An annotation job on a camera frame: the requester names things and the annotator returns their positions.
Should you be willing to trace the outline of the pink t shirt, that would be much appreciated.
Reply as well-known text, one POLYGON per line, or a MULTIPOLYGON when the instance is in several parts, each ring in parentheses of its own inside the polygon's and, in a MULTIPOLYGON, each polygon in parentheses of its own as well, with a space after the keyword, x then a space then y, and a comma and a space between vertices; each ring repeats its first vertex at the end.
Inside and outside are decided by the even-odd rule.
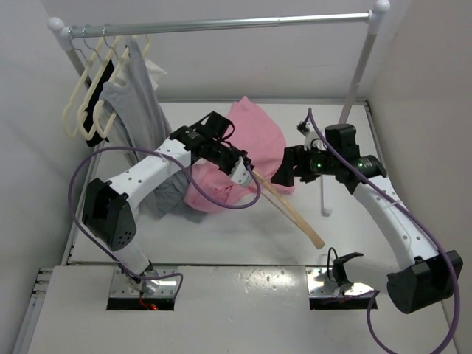
MULTIPOLYGON (((227 118, 235 126, 229 142, 246 151, 255 171, 271 180, 282 164, 286 146, 280 127, 248 97, 233 103, 227 118)), ((203 159, 192 166, 192 177, 207 195, 228 205, 236 205, 257 191, 254 184, 245 188, 233 183, 215 164, 203 159)))

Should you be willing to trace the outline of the beige plastic hanger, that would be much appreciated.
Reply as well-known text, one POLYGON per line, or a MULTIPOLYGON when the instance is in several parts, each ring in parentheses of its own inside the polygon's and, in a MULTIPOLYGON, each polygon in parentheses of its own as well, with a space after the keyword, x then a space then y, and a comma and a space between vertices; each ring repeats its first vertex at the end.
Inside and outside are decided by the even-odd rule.
POLYGON ((316 249, 322 249, 325 246, 325 242, 315 229, 298 213, 296 208, 292 206, 268 180, 257 172, 254 174, 257 181, 263 187, 262 196, 278 209, 288 220, 290 220, 299 230, 306 234, 316 249))

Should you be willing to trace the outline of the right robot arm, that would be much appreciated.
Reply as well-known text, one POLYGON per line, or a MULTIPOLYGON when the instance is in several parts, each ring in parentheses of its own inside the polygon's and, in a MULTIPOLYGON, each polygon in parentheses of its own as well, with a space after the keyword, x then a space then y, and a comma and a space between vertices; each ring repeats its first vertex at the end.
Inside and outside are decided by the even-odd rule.
POLYGON ((319 135, 309 122, 299 123, 297 129, 305 142, 284 149, 282 164, 272 182, 291 187, 296 179, 310 183, 320 176, 333 176, 371 215, 397 262, 388 267, 353 252, 333 261, 328 272, 330 281, 340 288, 361 282, 386 292, 405 314, 453 296, 462 258, 456 251, 440 252, 412 220, 396 198, 384 166, 373 155, 361 155, 355 127, 330 125, 324 135, 319 135))

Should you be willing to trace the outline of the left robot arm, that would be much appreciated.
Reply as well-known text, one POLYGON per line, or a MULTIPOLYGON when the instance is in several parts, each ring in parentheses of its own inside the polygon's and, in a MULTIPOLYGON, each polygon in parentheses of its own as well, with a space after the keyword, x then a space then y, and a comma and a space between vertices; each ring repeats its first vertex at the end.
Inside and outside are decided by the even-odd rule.
POLYGON ((107 181, 96 178, 86 188, 82 222, 92 240, 132 279, 144 279, 151 262, 135 241, 139 204, 177 172, 188 172, 204 159, 225 173, 231 182, 247 187, 256 181, 248 153, 228 138, 234 124, 215 111, 191 126, 172 132, 155 150, 139 148, 146 157, 107 181))

